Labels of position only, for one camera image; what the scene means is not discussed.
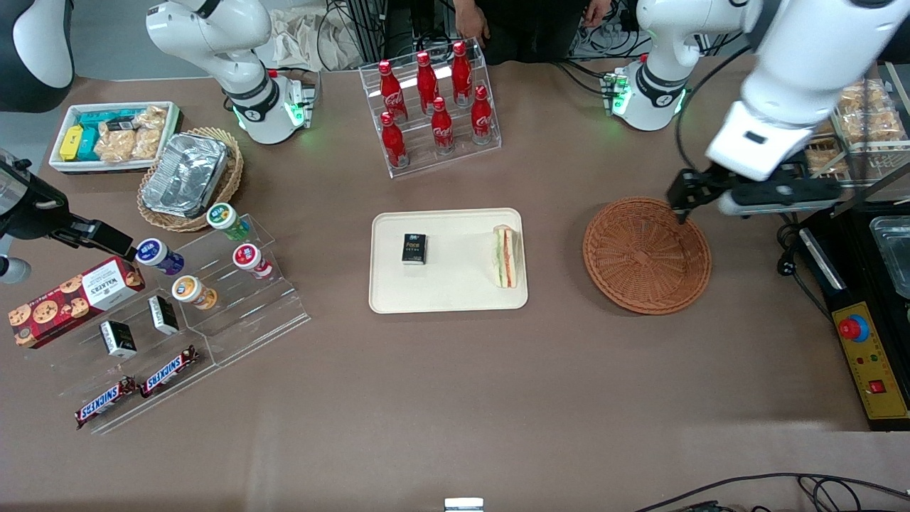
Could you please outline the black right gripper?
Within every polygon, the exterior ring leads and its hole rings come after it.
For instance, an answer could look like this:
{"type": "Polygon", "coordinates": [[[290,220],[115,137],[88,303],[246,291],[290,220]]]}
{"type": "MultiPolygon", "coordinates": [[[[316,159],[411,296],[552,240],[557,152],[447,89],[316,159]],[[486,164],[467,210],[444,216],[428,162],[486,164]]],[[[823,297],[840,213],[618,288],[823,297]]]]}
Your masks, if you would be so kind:
{"type": "Polygon", "coordinates": [[[50,237],[71,247],[97,247],[133,262],[133,237],[100,220],[69,218],[68,199],[33,175],[29,160],[3,156],[1,171],[1,233],[19,240],[50,237]]]}

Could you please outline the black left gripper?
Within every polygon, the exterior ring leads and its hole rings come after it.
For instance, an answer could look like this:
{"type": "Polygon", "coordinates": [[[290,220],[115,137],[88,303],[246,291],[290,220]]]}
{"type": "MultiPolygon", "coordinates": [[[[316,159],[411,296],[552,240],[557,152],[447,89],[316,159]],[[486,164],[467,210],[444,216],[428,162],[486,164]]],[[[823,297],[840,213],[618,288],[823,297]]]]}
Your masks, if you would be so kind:
{"type": "Polygon", "coordinates": [[[755,188],[754,181],[719,164],[715,164],[713,169],[703,171],[700,181],[692,171],[679,171],[667,189],[667,202],[679,225],[685,224],[691,213],[699,206],[701,188],[703,190],[701,206],[717,201],[725,191],[751,193],[755,188]]]}

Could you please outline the person's right hand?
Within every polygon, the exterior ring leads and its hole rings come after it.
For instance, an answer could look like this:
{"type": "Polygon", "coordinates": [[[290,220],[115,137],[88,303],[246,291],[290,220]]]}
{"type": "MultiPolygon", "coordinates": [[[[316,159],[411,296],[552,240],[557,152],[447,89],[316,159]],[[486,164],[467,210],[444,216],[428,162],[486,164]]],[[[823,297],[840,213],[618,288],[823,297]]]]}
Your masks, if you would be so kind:
{"type": "Polygon", "coordinates": [[[463,39],[476,39],[481,48],[486,48],[490,38],[490,26],[481,11],[461,11],[455,14],[457,33],[463,39]]]}

